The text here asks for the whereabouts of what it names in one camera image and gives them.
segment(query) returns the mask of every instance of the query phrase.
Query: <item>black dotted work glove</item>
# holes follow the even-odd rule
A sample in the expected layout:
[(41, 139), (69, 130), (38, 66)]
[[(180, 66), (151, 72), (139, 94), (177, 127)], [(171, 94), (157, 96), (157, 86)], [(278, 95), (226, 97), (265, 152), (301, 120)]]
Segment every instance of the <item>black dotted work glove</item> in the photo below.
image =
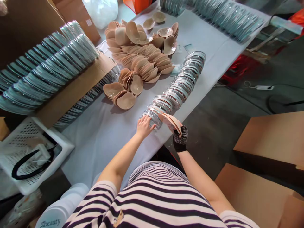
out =
[(187, 150), (186, 148), (186, 142), (188, 139), (188, 129), (186, 126), (182, 126), (181, 127), (181, 138), (178, 134), (177, 130), (174, 130), (174, 134), (173, 134), (173, 146), (176, 152), (183, 152), (185, 150)]

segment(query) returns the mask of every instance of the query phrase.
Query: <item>black and white striped top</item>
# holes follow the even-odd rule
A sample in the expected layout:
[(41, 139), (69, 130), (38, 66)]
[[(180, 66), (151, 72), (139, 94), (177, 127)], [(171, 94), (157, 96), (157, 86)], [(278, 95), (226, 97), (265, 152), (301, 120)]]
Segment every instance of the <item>black and white striped top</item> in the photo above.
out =
[(96, 183), (65, 223), (67, 227), (258, 228), (240, 213), (216, 214), (181, 171), (159, 161), (139, 166), (119, 194), (110, 181)]

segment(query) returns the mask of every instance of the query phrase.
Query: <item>stack of plastic containers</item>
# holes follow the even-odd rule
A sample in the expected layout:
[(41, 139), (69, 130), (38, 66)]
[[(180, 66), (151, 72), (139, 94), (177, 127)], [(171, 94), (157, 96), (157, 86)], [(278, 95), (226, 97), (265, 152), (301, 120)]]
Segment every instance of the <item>stack of plastic containers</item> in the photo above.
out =
[(82, 183), (74, 184), (60, 198), (49, 206), (37, 221), (36, 228), (61, 228), (74, 212), (79, 203), (89, 192), (89, 188)]

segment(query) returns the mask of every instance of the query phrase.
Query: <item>white table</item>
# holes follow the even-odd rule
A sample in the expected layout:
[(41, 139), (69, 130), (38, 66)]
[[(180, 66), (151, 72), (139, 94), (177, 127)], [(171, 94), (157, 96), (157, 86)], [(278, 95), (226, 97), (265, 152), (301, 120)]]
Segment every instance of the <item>white table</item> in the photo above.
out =
[[(135, 23), (142, 25), (159, 8), (157, 4), (152, 4), (144, 12), (137, 15), (134, 18)], [(268, 24), (270, 16), (251, 10), (265, 18), (265, 25)], [(189, 10), (185, 10), (178, 18), (167, 14), (166, 17), (165, 24), (155, 26), (152, 32), (156, 33), (159, 28), (171, 27), (173, 23), (179, 23), (177, 42), (182, 47), (182, 53), (173, 54), (174, 64), (183, 63), (187, 55), (183, 46), (189, 43), (196, 50), (203, 51), (207, 56), (205, 67), (193, 92), (174, 114), (182, 122), (262, 28), (255, 31), (245, 44), (239, 44)], [(111, 56), (105, 42), (100, 47), (107, 56)], [(172, 77), (163, 76), (156, 84), (145, 84), (135, 105), (127, 111), (114, 106), (102, 94), (75, 122), (63, 131), (63, 134), (76, 146), (61, 167), (71, 184), (82, 182), (89, 187), (92, 185), (95, 176), (105, 168), (115, 154), (135, 134), (137, 120), (147, 105), (152, 102), (153, 97), (160, 95), (172, 80)], [(123, 179), (122, 188), (127, 185), (133, 170), (140, 164), (149, 161), (171, 135), (170, 130), (163, 125), (160, 130), (152, 132), (143, 141)]]

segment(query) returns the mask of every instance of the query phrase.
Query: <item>white plastic bag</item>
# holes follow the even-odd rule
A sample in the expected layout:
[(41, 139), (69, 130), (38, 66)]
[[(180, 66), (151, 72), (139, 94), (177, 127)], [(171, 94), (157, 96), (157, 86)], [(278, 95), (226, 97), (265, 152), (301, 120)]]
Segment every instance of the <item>white plastic bag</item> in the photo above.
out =
[(118, 15), (117, 0), (82, 0), (95, 26), (106, 27)]

